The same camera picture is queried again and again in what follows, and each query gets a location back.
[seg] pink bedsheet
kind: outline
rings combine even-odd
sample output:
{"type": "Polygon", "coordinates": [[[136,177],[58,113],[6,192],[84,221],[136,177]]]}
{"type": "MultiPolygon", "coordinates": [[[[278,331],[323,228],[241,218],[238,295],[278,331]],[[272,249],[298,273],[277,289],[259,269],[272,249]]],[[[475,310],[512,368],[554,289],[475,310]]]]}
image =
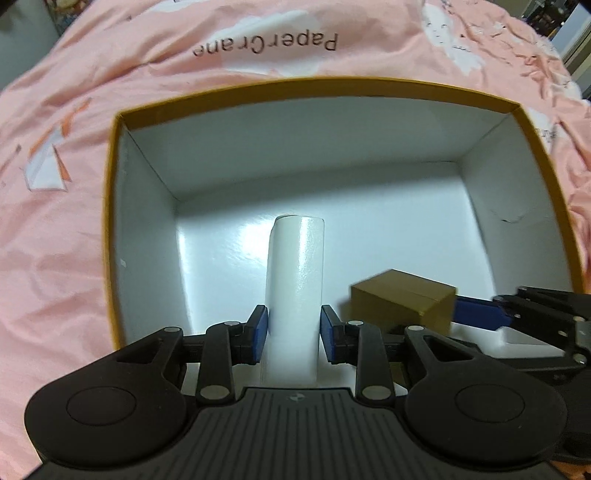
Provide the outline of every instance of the pink bedsheet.
{"type": "Polygon", "coordinates": [[[591,107],[551,44],[503,9],[484,0],[96,0],[0,95],[0,478],[38,463],[22,420],[34,391],[113,348],[101,208],[117,111],[334,74],[523,103],[551,152],[589,277],[591,107]]]}

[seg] white cylinder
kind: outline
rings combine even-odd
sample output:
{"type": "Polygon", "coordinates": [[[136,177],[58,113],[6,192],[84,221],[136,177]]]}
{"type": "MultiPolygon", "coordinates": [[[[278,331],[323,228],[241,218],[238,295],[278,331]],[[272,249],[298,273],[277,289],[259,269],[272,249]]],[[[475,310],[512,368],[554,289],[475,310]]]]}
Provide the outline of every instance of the white cylinder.
{"type": "Polygon", "coordinates": [[[275,219],[267,262],[269,331],[261,362],[264,387],[316,384],[323,262],[323,219],[299,215],[275,219]]]}

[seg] box wall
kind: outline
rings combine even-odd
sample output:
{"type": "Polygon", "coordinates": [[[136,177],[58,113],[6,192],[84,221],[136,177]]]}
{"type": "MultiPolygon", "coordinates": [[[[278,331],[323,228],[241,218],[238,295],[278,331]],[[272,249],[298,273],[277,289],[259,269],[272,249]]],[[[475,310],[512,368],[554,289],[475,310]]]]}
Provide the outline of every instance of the box wall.
{"type": "Polygon", "coordinates": [[[571,290],[563,239],[544,179],[513,116],[460,162],[499,293],[571,290]]]}
{"type": "Polygon", "coordinates": [[[126,343],[167,325],[190,332],[174,223],[176,199],[129,132],[123,129],[121,135],[113,254],[126,343]]]}

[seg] cardboard box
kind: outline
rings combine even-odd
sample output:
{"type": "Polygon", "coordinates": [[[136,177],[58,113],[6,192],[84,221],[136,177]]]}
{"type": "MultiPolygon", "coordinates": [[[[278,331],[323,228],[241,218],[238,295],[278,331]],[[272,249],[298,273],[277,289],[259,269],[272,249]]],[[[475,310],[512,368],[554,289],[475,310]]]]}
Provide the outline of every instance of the cardboard box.
{"type": "Polygon", "coordinates": [[[449,334],[456,288],[398,270],[351,285],[351,318],[377,325],[383,333],[423,325],[449,334]]]}
{"type": "Polygon", "coordinates": [[[448,85],[292,79],[115,119],[105,194],[116,345],[264,302],[269,232],[326,222],[323,302],[396,268],[490,298],[583,291],[563,195],[517,103],[448,85]]]}

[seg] pink fabric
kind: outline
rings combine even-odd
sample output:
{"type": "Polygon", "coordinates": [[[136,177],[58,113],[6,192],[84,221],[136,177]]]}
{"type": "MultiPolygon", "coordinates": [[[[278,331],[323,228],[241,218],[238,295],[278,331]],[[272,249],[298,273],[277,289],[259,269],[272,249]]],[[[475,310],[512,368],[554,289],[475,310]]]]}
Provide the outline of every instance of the pink fabric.
{"type": "Polygon", "coordinates": [[[22,420],[31,395],[112,349],[101,208],[109,130],[122,109],[220,86],[336,74],[428,80],[516,100],[551,152],[589,277],[591,107],[529,26],[484,0],[227,3],[96,0],[0,96],[4,480],[38,463],[22,420]],[[306,30],[322,41],[299,46],[306,30]],[[294,45],[286,46],[289,33],[294,45]],[[271,46],[275,34],[279,44],[271,46]],[[261,40],[251,41],[256,35],[261,40]],[[244,36],[248,48],[238,49],[244,36]],[[226,38],[232,51],[223,51],[226,38]],[[217,53],[207,52],[208,42],[217,53]]]}

